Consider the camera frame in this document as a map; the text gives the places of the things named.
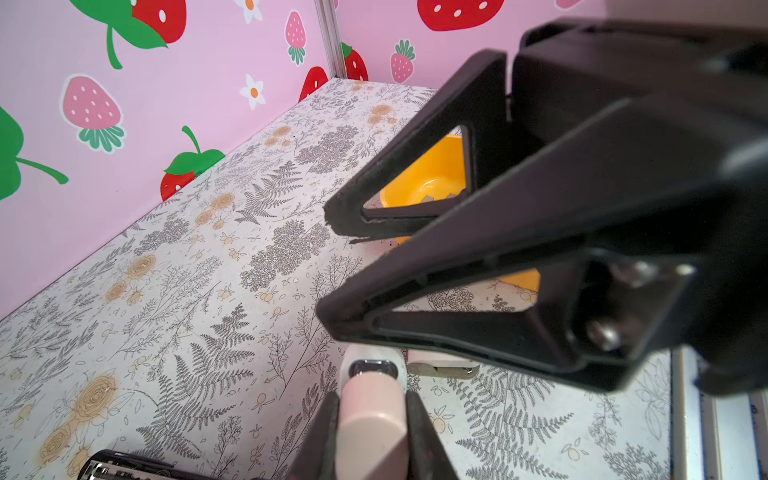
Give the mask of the pink white small stapler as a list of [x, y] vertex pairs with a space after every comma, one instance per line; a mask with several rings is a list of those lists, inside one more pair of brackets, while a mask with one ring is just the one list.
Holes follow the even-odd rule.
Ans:
[[422, 350], [350, 344], [339, 368], [338, 479], [408, 479], [410, 376], [471, 379], [479, 364]]

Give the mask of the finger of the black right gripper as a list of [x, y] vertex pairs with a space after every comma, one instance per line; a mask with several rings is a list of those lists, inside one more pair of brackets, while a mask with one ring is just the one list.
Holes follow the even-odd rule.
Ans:
[[[395, 238], [415, 234], [510, 168], [506, 96], [507, 54], [472, 55], [406, 126], [324, 205], [325, 221], [340, 236]], [[462, 129], [466, 187], [457, 196], [368, 210], [364, 204], [450, 131]]]
[[[649, 353], [697, 345], [719, 297], [724, 185], [711, 111], [622, 102], [546, 147], [322, 298], [336, 339], [452, 353], [594, 391]], [[535, 269], [522, 312], [407, 312]]]

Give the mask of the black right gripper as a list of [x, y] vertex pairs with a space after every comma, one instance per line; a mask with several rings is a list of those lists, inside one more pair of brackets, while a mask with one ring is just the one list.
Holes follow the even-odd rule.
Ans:
[[613, 390], [651, 352], [692, 347], [698, 388], [767, 385], [767, 38], [559, 20], [526, 32], [513, 224], [541, 253], [560, 380]]

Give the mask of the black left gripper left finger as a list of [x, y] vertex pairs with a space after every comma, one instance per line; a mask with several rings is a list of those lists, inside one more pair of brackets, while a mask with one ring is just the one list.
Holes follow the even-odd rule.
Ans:
[[319, 405], [306, 438], [286, 476], [289, 480], [333, 480], [335, 474], [336, 431], [340, 397], [326, 395]]

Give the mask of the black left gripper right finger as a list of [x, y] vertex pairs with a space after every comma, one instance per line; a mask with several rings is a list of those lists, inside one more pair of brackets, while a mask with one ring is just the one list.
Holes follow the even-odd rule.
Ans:
[[405, 402], [409, 448], [407, 478], [458, 480], [421, 397], [414, 391], [407, 391]]

